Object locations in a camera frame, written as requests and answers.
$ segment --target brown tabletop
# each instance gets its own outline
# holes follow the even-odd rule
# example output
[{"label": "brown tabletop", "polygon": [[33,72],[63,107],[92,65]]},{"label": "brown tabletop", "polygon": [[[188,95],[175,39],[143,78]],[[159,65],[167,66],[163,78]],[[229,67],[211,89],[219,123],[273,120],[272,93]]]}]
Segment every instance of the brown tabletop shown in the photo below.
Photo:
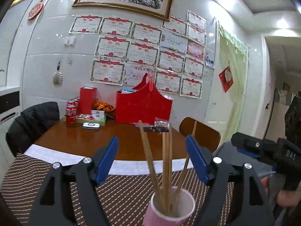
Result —
[{"label": "brown tabletop", "polygon": [[[162,133],[147,132],[154,160],[162,160]],[[110,139],[119,139],[116,160],[144,161],[144,150],[139,129],[132,124],[116,123],[107,120],[99,130],[83,129],[82,124],[67,127],[66,122],[59,121],[50,128],[35,144],[74,155],[92,156]],[[173,129],[173,159],[185,158],[185,138]]]}]

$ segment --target drawer handle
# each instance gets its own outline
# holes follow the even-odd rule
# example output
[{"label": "drawer handle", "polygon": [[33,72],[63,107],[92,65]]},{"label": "drawer handle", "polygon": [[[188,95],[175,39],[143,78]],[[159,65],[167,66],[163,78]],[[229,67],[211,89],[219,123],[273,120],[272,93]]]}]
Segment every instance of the drawer handle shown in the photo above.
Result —
[{"label": "drawer handle", "polygon": [[13,112],[5,117],[3,117],[1,120],[0,120],[0,124],[2,124],[3,122],[5,121],[8,121],[9,119],[13,118],[17,113],[16,112]]}]

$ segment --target screw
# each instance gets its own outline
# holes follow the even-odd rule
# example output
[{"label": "screw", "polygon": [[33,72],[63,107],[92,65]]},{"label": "screw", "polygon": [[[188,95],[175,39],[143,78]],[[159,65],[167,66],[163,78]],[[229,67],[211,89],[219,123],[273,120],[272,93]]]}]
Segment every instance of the screw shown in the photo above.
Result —
[{"label": "screw", "polygon": [[83,161],[85,164],[89,164],[92,161],[92,159],[90,157],[86,157]]},{"label": "screw", "polygon": [[222,162],[222,159],[219,158],[219,157],[214,157],[214,158],[213,158],[213,162],[215,162],[216,164],[219,164],[219,163]]},{"label": "screw", "polygon": [[58,162],[52,164],[52,167],[53,167],[54,169],[58,169],[60,166],[61,166],[61,165],[60,165],[60,163],[58,163]]},{"label": "screw", "polygon": [[245,166],[246,169],[251,169],[252,168],[252,165],[250,163],[245,163],[244,166]]}]

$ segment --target cup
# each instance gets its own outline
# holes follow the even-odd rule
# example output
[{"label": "cup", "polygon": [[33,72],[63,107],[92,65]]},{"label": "cup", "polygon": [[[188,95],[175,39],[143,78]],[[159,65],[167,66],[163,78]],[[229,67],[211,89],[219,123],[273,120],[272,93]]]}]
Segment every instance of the cup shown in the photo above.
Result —
[{"label": "cup", "polygon": [[[176,186],[172,187],[171,194],[177,189]],[[195,199],[185,189],[180,190],[179,193],[179,217],[173,218],[163,215],[157,210],[158,207],[155,199],[155,193],[150,199],[148,208],[146,210],[143,224],[144,226],[181,226],[195,211]]]}]

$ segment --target hand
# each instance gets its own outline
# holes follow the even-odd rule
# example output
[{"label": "hand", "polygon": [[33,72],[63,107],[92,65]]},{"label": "hand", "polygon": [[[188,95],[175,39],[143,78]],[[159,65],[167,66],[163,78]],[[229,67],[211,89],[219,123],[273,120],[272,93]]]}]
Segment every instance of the hand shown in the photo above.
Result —
[{"label": "hand", "polygon": [[[268,192],[268,177],[261,180],[262,186]],[[282,207],[296,207],[301,199],[301,183],[295,191],[281,190],[277,195],[277,204]]]}]

